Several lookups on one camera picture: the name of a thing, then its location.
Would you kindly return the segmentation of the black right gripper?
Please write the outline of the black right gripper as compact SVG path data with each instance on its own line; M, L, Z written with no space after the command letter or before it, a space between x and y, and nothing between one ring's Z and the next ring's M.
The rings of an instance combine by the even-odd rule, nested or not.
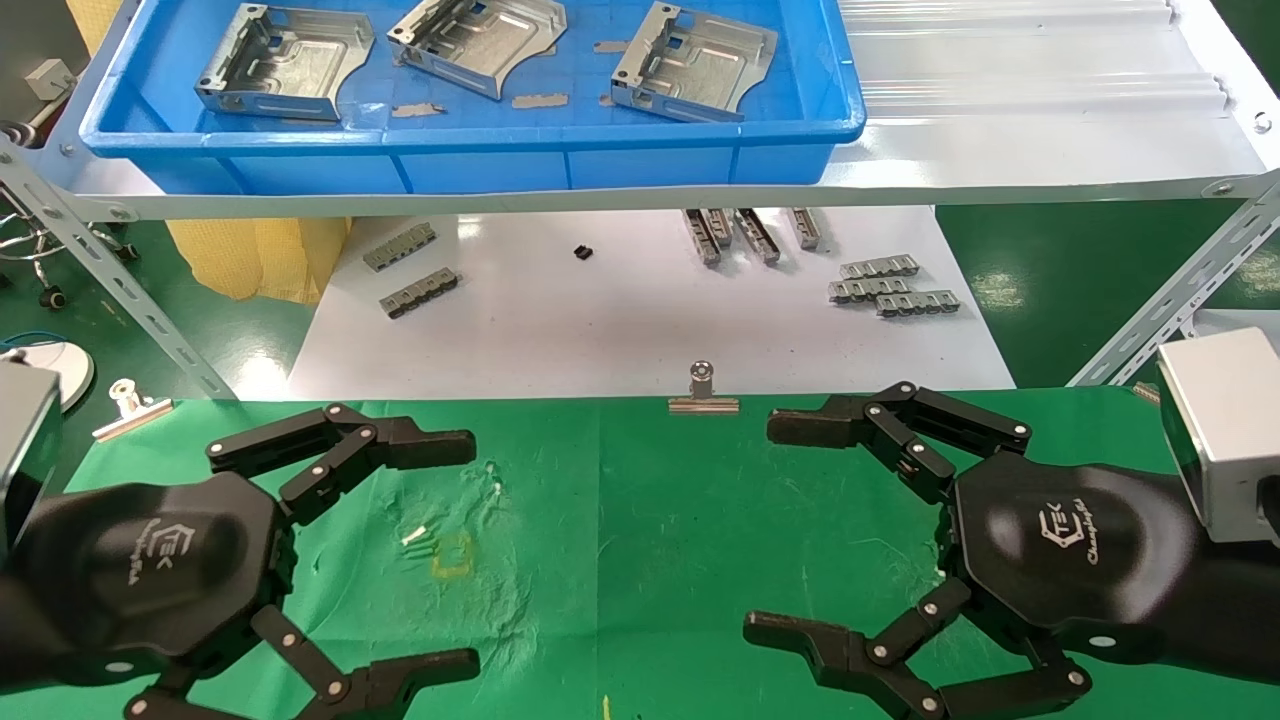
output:
M948 578L873 637L749 612L744 639L803 657L819 687L865 696L891 719L1028 719L1064 711L1093 687L1061 648L1114 664L1213 659L1204 597L1190 585L1204 532L1175 477L1033 462L1020 456L1028 424L909 382L776 409L767 437L863 447L922 501L951 505L954 570L972 585ZM929 439L987 460L956 479ZM941 688L922 680L909 660L965 610L1030 669Z

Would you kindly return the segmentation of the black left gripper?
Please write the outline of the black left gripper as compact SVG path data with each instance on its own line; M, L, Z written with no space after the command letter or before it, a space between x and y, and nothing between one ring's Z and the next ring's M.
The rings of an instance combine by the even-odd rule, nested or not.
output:
M214 441L207 459L224 473L200 483L41 501L15 546L15 688L163 673L129 701L127 719L237 719L187 694L196 676L225 671L261 639L314 691L297 719L403 719L420 691L479 676L479 652L339 671L279 609L297 564L291 524L315 521L381 468L476 456L471 430L426 432L410 416L332 404ZM297 462L307 466L278 502L248 480Z

